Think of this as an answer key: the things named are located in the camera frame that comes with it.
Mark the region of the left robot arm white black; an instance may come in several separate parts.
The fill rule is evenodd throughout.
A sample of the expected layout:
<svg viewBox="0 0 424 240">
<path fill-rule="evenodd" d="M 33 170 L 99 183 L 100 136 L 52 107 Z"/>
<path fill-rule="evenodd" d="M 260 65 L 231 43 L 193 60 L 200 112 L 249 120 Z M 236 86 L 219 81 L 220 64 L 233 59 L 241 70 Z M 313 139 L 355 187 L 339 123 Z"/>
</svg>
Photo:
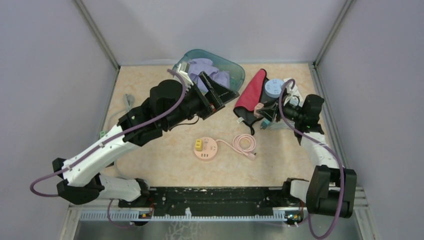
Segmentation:
<svg viewBox="0 0 424 240">
<path fill-rule="evenodd" d="M 149 91 L 149 97 L 119 118 L 101 139 L 70 159 L 57 158 L 52 165 L 59 172 L 57 184 L 60 198 L 75 205 L 97 199 L 121 200 L 144 207 L 150 193 L 143 179 L 123 179 L 101 172 L 125 154 L 162 137 L 181 122 L 199 117 L 205 120 L 223 109 L 239 96 L 213 81 L 205 72 L 200 73 L 207 92 L 191 81 L 174 73 L 174 79 L 161 81 Z"/>
</svg>

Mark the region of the white power strip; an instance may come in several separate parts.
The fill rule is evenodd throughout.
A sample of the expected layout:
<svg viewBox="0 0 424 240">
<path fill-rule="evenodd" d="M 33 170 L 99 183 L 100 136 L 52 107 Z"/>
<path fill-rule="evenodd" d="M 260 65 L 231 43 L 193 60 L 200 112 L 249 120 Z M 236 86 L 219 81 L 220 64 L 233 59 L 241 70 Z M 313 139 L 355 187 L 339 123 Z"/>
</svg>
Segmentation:
<svg viewBox="0 0 424 240">
<path fill-rule="evenodd" d="M 296 81 L 293 78 L 290 78 L 287 81 L 287 92 L 291 95 L 291 96 L 297 96 L 300 99 L 302 98 L 302 95 L 299 91 L 299 88 L 296 85 Z"/>
</svg>

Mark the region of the blue round power socket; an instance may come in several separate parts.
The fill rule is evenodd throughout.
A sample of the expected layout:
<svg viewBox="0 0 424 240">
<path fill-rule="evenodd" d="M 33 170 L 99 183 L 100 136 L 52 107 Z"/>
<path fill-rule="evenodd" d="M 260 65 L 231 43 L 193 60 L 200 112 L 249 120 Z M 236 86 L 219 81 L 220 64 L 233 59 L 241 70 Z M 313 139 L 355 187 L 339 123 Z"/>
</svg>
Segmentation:
<svg viewBox="0 0 424 240">
<path fill-rule="evenodd" d="M 284 83 L 285 81 L 279 78 L 268 80 L 264 85 L 265 94 L 273 99 L 278 98 L 282 92 L 282 86 Z"/>
</svg>

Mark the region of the pink round power socket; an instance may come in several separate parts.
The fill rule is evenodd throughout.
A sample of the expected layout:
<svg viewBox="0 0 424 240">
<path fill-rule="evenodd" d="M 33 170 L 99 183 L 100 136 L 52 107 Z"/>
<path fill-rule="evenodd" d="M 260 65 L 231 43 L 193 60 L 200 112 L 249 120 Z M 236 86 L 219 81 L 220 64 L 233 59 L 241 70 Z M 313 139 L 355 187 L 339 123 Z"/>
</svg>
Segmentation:
<svg viewBox="0 0 424 240">
<path fill-rule="evenodd" d="M 213 160 L 213 158 L 218 153 L 218 144 L 211 137 L 201 137 L 198 139 L 203 140 L 203 149 L 202 151 L 195 151 L 195 142 L 193 147 L 194 155 L 201 161 L 209 162 Z"/>
</svg>

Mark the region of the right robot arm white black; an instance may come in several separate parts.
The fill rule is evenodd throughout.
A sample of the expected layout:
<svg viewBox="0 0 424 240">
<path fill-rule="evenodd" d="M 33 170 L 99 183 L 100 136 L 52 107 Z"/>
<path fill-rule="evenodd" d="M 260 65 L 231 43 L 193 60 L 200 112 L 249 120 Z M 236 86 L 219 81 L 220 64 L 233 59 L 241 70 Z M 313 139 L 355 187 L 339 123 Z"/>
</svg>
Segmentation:
<svg viewBox="0 0 424 240">
<path fill-rule="evenodd" d="M 306 96 L 302 105 L 287 102 L 282 107 L 278 101 L 255 106 L 254 113 L 267 120 L 286 120 L 299 145 L 307 152 L 315 166 L 309 181 L 288 178 L 283 184 L 281 199 L 287 206 L 295 206 L 300 200 L 308 212 L 317 215 L 350 218 L 354 210 L 357 174 L 339 164 L 334 151 L 325 142 L 325 134 L 319 124 L 325 100 L 316 95 Z"/>
</svg>

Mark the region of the pink plug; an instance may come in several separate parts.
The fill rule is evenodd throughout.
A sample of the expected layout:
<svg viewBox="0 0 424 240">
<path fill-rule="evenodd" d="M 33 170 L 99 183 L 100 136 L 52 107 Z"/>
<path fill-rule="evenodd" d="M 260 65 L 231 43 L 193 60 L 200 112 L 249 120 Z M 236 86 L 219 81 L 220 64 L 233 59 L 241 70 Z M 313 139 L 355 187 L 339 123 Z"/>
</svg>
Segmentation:
<svg viewBox="0 0 424 240">
<path fill-rule="evenodd" d="M 259 112 L 259 110 L 261 110 L 263 107 L 264 107 L 264 104 L 263 104 L 263 103 L 261 103 L 261 102 L 259 102 L 259 103 L 258 103 L 258 104 L 254 107 L 253 114 L 254 114 L 254 116 L 255 116 L 256 118 L 261 118 L 261 117 L 262 117 L 262 114 Z"/>
</svg>

